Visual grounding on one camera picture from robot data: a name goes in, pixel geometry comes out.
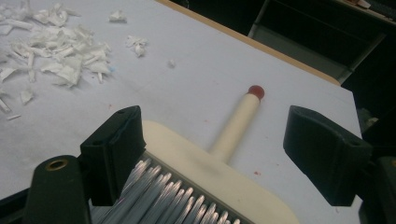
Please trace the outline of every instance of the white table surface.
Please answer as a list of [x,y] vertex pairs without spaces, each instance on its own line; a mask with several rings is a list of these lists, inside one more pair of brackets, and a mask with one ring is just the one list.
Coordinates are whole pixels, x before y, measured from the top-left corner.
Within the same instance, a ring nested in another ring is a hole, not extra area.
[[[16,1],[2,1],[16,5]],[[32,8],[49,8],[50,0],[32,0]],[[36,82],[19,73],[0,88],[12,112],[0,111],[0,199],[30,185],[35,167],[54,156],[79,154],[79,145],[114,112],[140,105],[143,119],[157,121],[207,149],[251,85],[265,97],[230,165],[272,191],[301,223],[359,223],[360,199],[352,207],[331,207],[299,171],[282,147],[290,105],[317,110],[360,135],[350,91],[315,77],[153,0],[64,1],[81,14],[67,26],[82,24],[94,39],[112,48],[115,71],[99,84],[89,72],[72,89],[51,85],[53,75]],[[127,23],[109,23],[122,9]],[[1,48],[29,32],[0,36]],[[145,37],[147,54],[136,58],[125,48],[127,35]],[[175,68],[167,61],[173,59]],[[20,91],[30,87],[33,101],[22,105]],[[19,114],[18,119],[7,117]]]

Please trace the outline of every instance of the red handle tip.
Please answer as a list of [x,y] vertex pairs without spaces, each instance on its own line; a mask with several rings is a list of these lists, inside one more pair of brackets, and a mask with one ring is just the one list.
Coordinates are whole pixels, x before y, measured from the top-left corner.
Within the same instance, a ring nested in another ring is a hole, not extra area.
[[248,89],[247,93],[257,96],[257,98],[259,98],[259,100],[261,100],[265,94],[264,89],[261,86],[251,86]]

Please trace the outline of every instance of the brush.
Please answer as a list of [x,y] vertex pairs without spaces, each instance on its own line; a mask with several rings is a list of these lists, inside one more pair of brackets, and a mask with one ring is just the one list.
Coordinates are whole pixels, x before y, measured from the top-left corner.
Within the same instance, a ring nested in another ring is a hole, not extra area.
[[92,223],[298,223],[279,198],[226,164],[263,96],[260,86],[244,94],[209,152],[144,120],[146,151],[113,206],[91,205]]

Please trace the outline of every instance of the gray bristle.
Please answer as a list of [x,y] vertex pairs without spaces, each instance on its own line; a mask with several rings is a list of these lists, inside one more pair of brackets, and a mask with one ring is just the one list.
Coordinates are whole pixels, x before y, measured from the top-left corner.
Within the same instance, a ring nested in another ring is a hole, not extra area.
[[91,216],[94,224],[242,223],[223,207],[152,159],[143,159],[132,170],[116,203],[91,206]]

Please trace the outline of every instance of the beige brush handle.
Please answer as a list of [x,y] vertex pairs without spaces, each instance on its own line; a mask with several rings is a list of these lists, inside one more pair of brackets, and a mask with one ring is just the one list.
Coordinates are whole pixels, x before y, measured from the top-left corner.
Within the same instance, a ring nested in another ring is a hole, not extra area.
[[221,131],[217,141],[209,150],[214,158],[228,163],[248,125],[253,120],[263,96],[262,87],[252,86],[249,88]]

